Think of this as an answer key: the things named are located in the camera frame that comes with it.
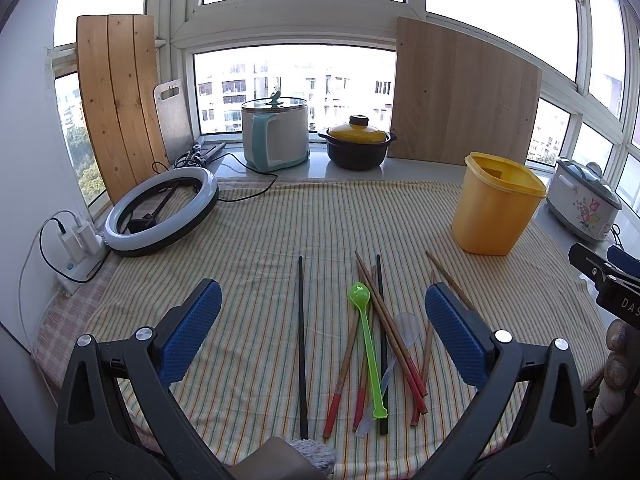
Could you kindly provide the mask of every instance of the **green plastic spoon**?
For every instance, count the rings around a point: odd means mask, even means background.
[[[355,282],[349,290],[351,303],[360,312],[362,322],[362,333],[364,335],[364,348],[367,351],[367,364],[369,365],[369,383],[371,384],[371,394],[373,396],[373,418],[386,418],[385,405],[382,403],[382,391],[380,390],[380,376],[376,365],[376,353],[373,350],[373,341],[369,331],[369,320],[367,319],[367,304],[371,299],[369,289],[360,282]]]

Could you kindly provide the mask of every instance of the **wooden board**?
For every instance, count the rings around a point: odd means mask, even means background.
[[[470,152],[524,163],[542,71],[467,34],[398,18],[388,156],[464,164]]]
[[[146,135],[151,145],[154,160],[169,166],[166,158],[164,142],[158,123],[154,88],[158,85],[158,68],[156,67],[156,35],[154,33],[153,16],[133,16],[133,45],[138,72],[138,89],[140,102],[145,118]]]
[[[136,182],[142,184],[154,175],[154,156],[146,135],[145,118],[138,90],[133,44],[133,16],[113,14],[108,21],[111,83],[120,130]]]
[[[106,16],[78,17],[78,77],[82,109],[102,180],[116,203],[136,185],[122,139],[113,89]]]

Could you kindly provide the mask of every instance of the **blue handle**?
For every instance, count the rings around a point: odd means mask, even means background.
[[[211,282],[162,347],[158,376],[165,388],[181,381],[222,306],[222,290]]]
[[[640,260],[631,256],[631,254],[625,253],[625,251],[619,247],[612,245],[607,250],[607,260],[622,270],[622,272],[640,278]]]
[[[462,380],[479,390],[489,378],[491,331],[478,314],[468,311],[444,283],[427,289],[424,309]]]
[[[276,114],[254,115],[254,127],[251,136],[251,151],[255,167],[260,171],[269,171],[267,158],[267,126]]]

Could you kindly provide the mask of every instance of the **wooden chopstick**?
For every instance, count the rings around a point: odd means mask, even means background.
[[[300,440],[309,440],[306,412],[305,310],[302,256],[298,258],[298,403],[300,405]]]
[[[376,254],[376,267],[378,270],[378,292],[380,293],[380,298],[385,299],[385,295],[383,292],[382,286],[382,261],[380,259],[380,255]],[[380,377],[383,377],[386,372],[386,332],[385,327],[380,323]],[[385,408],[389,407],[389,389],[385,391],[382,395],[382,405]],[[389,418],[386,416],[385,418],[380,419],[380,424],[378,425],[378,431],[380,435],[386,435],[389,433]]]
[[[431,269],[431,285],[436,282],[436,273],[433,269]],[[431,364],[431,346],[433,344],[433,325],[431,321],[427,320],[427,341],[424,344],[424,361],[422,361],[422,369],[420,370],[420,375],[424,384],[427,385],[429,383],[429,366]],[[414,405],[414,414],[411,417],[411,426],[417,426],[418,420],[420,420],[420,411],[418,411],[418,406]]]
[[[380,298],[380,294],[378,293],[378,291],[373,287],[373,280],[365,269],[360,255],[357,251],[355,254],[358,266],[362,270],[362,274],[365,279],[365,285],[367,285],[367,287],[369,287],[369,290],[373,292],[371,296],[373,306],[375,307],[376,313],[380,318],[380,322],[385,327],[386,337],[388,338],[389,344],[391,345],[391,348],[398,358],[398,363],[402,368],[402,373],[404,373],[406,382],[409,385],[409,389],[411,390],[412,394],[414,394],[415,402],[418,404],[420,412],[426,413],[427,407],[425,406],[424,400],[422,399],[422,391],[424,391],[424,394],[426,394],[426,389],[424,387],[424,384],[422,384],[422,381],[420,381],[420,375],[418,374],[417,370],[415,370],[415,373],[413,373],[412,369],[410,368],[410,363],[414,369],[415,364],[412,361],[411,356],[406,349],[406,346],[404,346],[402,338],[399,336],[398,329],[396,328],[395,323],[393,322],[393,320],[391,320],[391,323],[389,323],[390,316],[388,312],[386,312],[385,304],[382,301],[382,298]]]
[[[342,364],[340,365],[340,373],[338,373],[338,381],[335,383],[334,396],[331,399],[331,404],[326,413],[326,422],[324,424],[324,431],[322,432],[323,438],[329,438],[334,431],[335,419],[338,416],[338,407],[340,406],[340,398],[342,397],[342,390],[344,389],[344,381],[347,378],[349,372],[349,364],[351,362],[351,354],[353,354],[353,346],[356,342],[356,336],[358,335],[358,325],[360,324],[360,314],[357,310],[352,308],[355,313],[353,321],[351,321],[351,327],[349,329],[349,339],[347,341],[347,348],[344,351],[342,358]]]
[[[460,301],[462,301],[462,303],[464,303],[469,310],[479,315],[480,313],[476,309],[476,306],[473,303],[471,303],[471,300],[466,296],[466,294],[462,291],[460,286],[446,271],[446,269],[440,264],[440,262],[436,259],[436,257],[433,256],[433,254],[431,254],[427,249],[425,249],[424,251],[427,253],[427,257],[431,260],[431,263],[433,263],[433,265],[436,266],[440,274],[442,274],[445,280],[447,280],[447,283],[449,284],[449,286],[458,295],[458,297],[460,298]]]
[[[375,272],[376,267],[372,267],[371,272]],[[363,275],[360,269],[358,269],[358,279],[360,281],[363,280]],[[371,315],[372,315],[372,306],[371,301],[369,301],[369,310],[367,313],[367,319],[369,319],[369,326],[371,325]],[[353,415],[353,431],[358,429],[358,424],[362,420],[362,415],[364,413],[364,404],[367,402],[367,384],[369,383],[369,363],[367,362],[367,353],[365,352],[362,356],[362,362],[360,364],[360,383],[358,384],[358,396],[356,397],[356,412]]]

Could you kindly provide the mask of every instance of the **rice cooker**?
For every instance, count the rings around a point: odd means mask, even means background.
[[[249,166],[259,171],[290,168],[309,158],[306,100],[280,97],[242,104],[242,145]]]
[[[586,166],[560,157],[546,195],[549,210],[569,231],[599,243],[607,237],[622,202],[595,162]]]

